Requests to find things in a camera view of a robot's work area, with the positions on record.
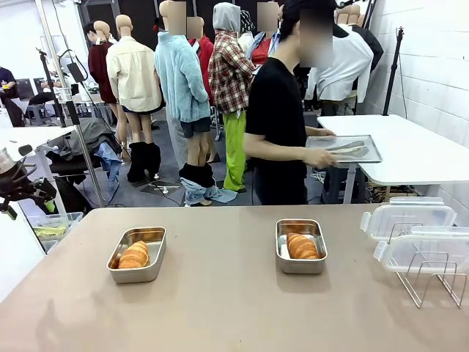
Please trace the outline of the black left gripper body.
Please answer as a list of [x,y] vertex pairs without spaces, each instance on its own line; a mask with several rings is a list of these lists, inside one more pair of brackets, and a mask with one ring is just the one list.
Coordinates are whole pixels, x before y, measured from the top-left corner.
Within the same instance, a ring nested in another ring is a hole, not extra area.
[[23,166],[14,166],[1,174],[1,206],[8,206],[11,201],[36,200],[35,193],[33,182],[28,179]]

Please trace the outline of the person's right hand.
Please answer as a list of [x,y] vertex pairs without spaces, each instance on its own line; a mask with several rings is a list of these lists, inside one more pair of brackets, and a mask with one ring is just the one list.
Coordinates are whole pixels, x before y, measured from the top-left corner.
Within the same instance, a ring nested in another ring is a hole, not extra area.
[[324,169],[328,166],[337,164],[336,156],[327,150],[306,149],[303,162],[318,169]]

